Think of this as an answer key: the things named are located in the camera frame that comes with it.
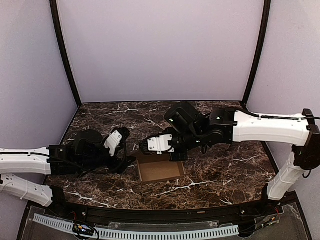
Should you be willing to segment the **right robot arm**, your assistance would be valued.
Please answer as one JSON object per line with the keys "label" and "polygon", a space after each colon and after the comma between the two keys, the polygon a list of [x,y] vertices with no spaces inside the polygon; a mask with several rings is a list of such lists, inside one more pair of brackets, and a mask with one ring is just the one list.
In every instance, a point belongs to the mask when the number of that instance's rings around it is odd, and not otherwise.
{"label": "right robot arm", "polygon": [[165,120],[173,132],[161,137],[164,151],[172,151],[175,161],[187,151],[233,142],[276,142],[291,145],[284,166],[267,184],[264,197],[280,201],[297,180],[320,165],[320,130],[310,109],[294,115],[252,113],[230,107],[213,110],[205,116],[187,101],[174,105]]}

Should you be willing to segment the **brown cardboard box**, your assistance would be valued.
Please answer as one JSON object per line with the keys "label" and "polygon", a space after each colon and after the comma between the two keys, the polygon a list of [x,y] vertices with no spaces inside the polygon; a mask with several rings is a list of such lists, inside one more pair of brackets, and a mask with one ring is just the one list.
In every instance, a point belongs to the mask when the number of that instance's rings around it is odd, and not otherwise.
{"label": "brown cardboard box", "polygon": [[144,155],[136,152],[133,156],[136,157],[142,185],[177,180],[186,175],[183,162],[170,161],[169,154]]}

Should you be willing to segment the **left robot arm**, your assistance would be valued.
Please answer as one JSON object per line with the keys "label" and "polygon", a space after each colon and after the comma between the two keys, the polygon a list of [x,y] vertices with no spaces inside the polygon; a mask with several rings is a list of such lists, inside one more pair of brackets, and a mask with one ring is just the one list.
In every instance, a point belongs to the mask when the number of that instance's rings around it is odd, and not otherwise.
{"label": "left robot arm", "polygon": [[43,207],[64,205],[64,190],[59,186],[37,184],[17,176],[34,173],[45,176],[121,174],[136,158],[127,154],[126,127],[115,128],[103,137],[96,130],[79,131],[66,145],[37,149],[0,150],[0,191]]}

